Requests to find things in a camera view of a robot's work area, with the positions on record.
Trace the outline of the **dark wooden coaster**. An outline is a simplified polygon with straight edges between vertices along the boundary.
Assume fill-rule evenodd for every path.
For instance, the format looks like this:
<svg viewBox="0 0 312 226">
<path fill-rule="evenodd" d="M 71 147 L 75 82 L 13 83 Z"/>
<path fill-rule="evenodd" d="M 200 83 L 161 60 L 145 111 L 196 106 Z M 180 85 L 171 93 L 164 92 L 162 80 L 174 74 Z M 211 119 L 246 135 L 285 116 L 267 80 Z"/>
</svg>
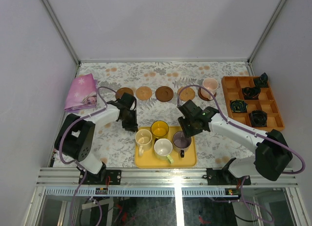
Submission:
<svg viewBox="0 0 312 226">
<path fill-rule="evenodd" d="M 200 87 L 198 89 L 198 96 L 202 100 L 204 100 L 204 101 L 211 101 L 211 100 L 213 100 L 213 97 L 208 93 L 208 91 L 211 92 L 214 95 L 214 97 L 216 97 L 217 88 L 216 89 L 209 89 L 209 88 L 207 88 L 205 90 L 203 87 Z"/>
<path fill-rule="evenodd" d="M 168 102 L 173 98 L 174 92 L 168 86 L 161 86 L 157 88 L 155 96 L 160 102 Z"/>
<path fill-rule="evenodd" d="M 116 98 L 116 99 L 121 98 L 122 95 L 123 95 L 124 93 L 128 93 L 128 94 L 130 94 L 130 95 L 134 95 L 134 92 L 133 92 L 133 90 L 132 90 L 131 88 L 122 87 L 122 88 L 120 88 L 120 89 L 117 90 L 117 92 L 116 92 L 116 94 L 115 94 L 115 98 Z"/>
</svg>

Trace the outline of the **purple mug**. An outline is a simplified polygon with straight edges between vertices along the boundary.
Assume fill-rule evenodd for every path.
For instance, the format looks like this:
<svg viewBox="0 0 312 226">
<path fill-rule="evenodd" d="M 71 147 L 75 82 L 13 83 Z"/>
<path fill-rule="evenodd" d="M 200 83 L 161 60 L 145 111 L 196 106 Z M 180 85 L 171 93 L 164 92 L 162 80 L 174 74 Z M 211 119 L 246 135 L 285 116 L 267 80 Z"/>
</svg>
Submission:
<svg viewBox="0 0 312 226">
<path fill-rule="evenodd" d="M 191 137 L 186 137 L 183 131 L 178 131 L 173 135 L 173 148 L 180 155 L 181 158 L 185 157 L 185 153 L 188 151 L 191 143 Z"/>
</svg>

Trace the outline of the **pink mug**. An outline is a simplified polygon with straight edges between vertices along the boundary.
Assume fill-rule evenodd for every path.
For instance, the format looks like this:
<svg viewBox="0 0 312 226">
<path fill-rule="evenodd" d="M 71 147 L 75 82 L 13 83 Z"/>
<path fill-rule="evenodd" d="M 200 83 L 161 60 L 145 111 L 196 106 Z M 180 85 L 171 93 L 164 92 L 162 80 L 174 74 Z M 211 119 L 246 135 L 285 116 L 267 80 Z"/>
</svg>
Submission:
<svg viewBox="0 0 312 226">
<path fill-rule="evenodd" d="M 203 80 L 202 86 L 207 89 L 218 89 L 219 83 L 216 79 L 214 78 L 206 78 Z"/>
</svg>

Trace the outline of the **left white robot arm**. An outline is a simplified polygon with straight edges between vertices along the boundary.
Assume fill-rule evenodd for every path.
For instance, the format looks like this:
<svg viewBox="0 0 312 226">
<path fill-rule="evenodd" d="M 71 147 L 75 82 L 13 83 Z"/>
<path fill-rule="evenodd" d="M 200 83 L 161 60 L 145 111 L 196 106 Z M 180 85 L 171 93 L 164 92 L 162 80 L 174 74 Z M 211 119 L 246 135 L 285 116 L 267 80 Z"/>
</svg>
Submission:
<svg viewBox="0 0 312 226">
<path fill-rule="evenodd" d="M 136 106 L 136 98 L 124 93 L 121 98 L 107 102 L 103 109 L 89 115 L 67 115 L 55 140 L 55 149 L 59 151 L 62 162 L 66 163 L 62 156 L 67 155 L 79 168 L 90 173 L 95 184 L 104 183 L 106 165 L 92 152 L 95 131 L 111 122 L 121 121 L 123 129 L 137 132 Z"/>
</svg>

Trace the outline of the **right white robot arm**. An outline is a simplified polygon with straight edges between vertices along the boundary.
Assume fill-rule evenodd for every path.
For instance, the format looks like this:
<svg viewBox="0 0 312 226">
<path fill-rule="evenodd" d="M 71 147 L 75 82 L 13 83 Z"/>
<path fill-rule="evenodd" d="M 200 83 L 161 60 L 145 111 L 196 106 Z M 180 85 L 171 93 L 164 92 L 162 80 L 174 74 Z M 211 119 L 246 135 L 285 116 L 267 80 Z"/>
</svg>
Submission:
<svg viewBox="0 0 312 226">
<path fill-rule="evenodd" d="M 232 158 L 222 169 L 223 181 L 234 184 L 239 178 L 260 174 L 270 181 L 276 181 L 293 155 L 285 149 L 286 141 L 277 130 L 266 132 L 253 129 L 240 122 L 228 119 L 221 111 L 206 107 L 201 109 L 191 100 L 178 106 L 182 116 L 178 122 L 186 137 L 203 131 L 220 134 L 247 148 L 253 156 Z"/>
</svg>

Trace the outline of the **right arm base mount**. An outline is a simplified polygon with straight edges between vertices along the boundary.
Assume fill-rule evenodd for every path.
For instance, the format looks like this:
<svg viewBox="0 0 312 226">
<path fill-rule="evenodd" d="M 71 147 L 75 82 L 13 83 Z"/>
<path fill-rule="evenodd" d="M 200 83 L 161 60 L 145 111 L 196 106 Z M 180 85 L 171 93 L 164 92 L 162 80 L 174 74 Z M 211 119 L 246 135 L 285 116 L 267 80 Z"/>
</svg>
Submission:
<svg viewBox="0 0 312 226">
<path fill-rule="evenodd" d="M 255 171 L 253 162 L 245 159 L 231 158 L 223 168 L 206 168 L 206 175 L 202 177 L 210 186 L 241 186 L 244 176 L 250 176 Z"/>
</svg>

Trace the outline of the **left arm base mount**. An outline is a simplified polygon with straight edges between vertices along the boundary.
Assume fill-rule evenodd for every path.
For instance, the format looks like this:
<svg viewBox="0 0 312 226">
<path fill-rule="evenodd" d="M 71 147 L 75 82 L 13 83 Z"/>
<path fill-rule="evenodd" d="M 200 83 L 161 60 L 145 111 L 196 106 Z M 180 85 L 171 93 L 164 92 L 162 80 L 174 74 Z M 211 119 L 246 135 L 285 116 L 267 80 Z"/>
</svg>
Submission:
<svg viewBox="0 0 312 226">
<path fill-rule="evenodd" d="M 122 171 L 119 169 L 107 169 L 106 165 L 102 163 L 102 167 L 97 174 L 89 171 L 86 172 L 86 177 L 83 180 L 85 172 L 80 171 L 79 184 L 83 185 L 120 185 Z"/>
</svg>

